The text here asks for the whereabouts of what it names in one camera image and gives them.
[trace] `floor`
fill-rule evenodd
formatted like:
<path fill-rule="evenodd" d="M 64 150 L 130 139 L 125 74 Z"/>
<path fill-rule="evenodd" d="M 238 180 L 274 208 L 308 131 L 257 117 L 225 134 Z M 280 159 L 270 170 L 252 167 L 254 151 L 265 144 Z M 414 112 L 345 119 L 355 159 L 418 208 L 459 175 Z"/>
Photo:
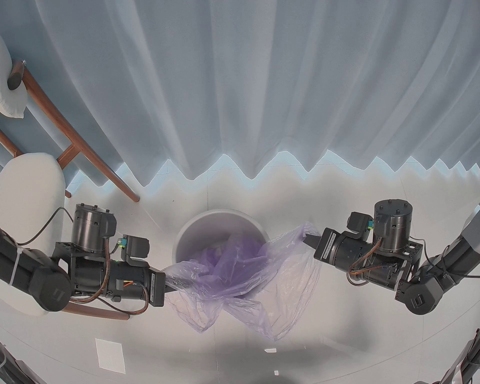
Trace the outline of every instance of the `floor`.
<path fill-rule="evenodd" d="M 73 212 L 84 202 L 110 209 L 118 236 L 150 240 L 148 261 L 159 269 L 171 264 L 181 227 L 208 209 L 240 210 L 273 237 L 305 221 L 320 231 L 326 226 L 343 231 L 351 211 L 372 214 L 379 200 L 406 199 L 414 207 L 412 236 L 425 238 L 435 255 L 460 233 L 480 202 L 477 166 L 448 170 L 437 162 L 425 170 L 414 159 L 398 172 L 380 159 L 359 170 L 327 153 L 306 172 L 285 152 L 250 180 L 223 156 L 193 181 L 167 162 L 144 188 L 126 167 L 119 173 L 140 194 L 140 203 L 110 182 L 97 187 L 77 175 L 65 207 Z M 70 239 L 70 231 L 64 220 L 63 240 Z M 248 331 L 227 313 L 200 335 L 167 306 L 121 322 L 67 313 L 30 318 L 3 302 L 0 340 L 48 384 L 430 383 L 441 379 L 480 326 L 479 298 L 479 282 L 464 279 L 432 313 L 416 316 L 394 300 L 393 292 L 373 284 L 353 287 L 344 273 L 323 265 L 303 317 L 278 342 Z M 133 309 L 141 303 L 122 305 Z M 99 368 L 95 338 L 122 344 L 125 374 Z"/>

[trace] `white rectangular patch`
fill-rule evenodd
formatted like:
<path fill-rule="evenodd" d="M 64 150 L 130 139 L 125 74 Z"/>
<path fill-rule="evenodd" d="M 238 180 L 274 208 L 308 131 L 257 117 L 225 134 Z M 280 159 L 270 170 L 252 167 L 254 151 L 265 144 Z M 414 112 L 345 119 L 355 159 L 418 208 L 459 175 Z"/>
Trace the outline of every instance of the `white rectangular patch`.
<path fill-rule="evenodd" d="M 95 343 L 98 366 L 109 371 L 125 373 L 125 360 L 121 344 L 101 339 L 95 339 Z"/>

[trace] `plastic bag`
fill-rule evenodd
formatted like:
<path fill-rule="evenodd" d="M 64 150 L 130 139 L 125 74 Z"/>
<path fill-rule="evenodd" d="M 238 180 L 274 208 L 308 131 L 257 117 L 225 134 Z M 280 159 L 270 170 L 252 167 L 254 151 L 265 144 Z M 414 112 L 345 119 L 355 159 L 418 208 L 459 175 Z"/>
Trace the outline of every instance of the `plastic bag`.
<path fill-rule="evenodd" d="M 321 263 L 305 235 L 318 235 L 312 224 L 264 245 L 232 235 L 190 261 L 164 270 L 167 285 L 178 292 L 165 296 L 178 316 L 201 333 L 221 310 L 271 340 L 285 336 L 303 314 L 318 281 Z"/>

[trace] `blue-gray curtain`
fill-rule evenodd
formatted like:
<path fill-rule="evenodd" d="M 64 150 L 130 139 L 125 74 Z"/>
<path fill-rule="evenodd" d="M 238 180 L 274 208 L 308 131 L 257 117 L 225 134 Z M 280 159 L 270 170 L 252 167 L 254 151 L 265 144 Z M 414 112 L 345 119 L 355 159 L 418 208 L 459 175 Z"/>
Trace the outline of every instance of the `blue-gray curtain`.
<path fill-rule="evenodd" d="M 0 36 L 76 130 L 143 185 L 222 153 L 253 178 L 278 151 L 310 170 L 413 156 L 480 160 L 478 1 L 0 0 Z M 29 100 L 0 129 L 26 152 L 68 140 Z M 9 159 L 0 148 L 0 164 Z M 82 156 L 66 170 L 105 178 Z"/>

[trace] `zip tie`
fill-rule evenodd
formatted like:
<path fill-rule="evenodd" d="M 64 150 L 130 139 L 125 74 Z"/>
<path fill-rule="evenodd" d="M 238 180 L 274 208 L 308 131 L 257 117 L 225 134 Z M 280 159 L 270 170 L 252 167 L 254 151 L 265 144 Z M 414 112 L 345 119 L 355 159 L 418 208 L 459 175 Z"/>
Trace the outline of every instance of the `zip tie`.
<path fill-rule="evenodd" d="M 24 249 L 17 245 L 17 259 L 15 260 L 15 265 L 13 266 L 13 271 L 12 271 L 12 277 L 10 278 L 10 283 L 9 285 L 13 285 L 13 279 L 15 279 L 15 273 L 17 272 L 17 267 L 18 267 L 18 261 L 20 260 L 20 255 Z"/>
<path fill-rule="evenodd" d="M 0 364 L 0 369 L 7 363 L 7 352 L 4 350 L 3 351 L 3 355 L 5 356 L 5 358 L 3 359 L 3 363 Z"/>

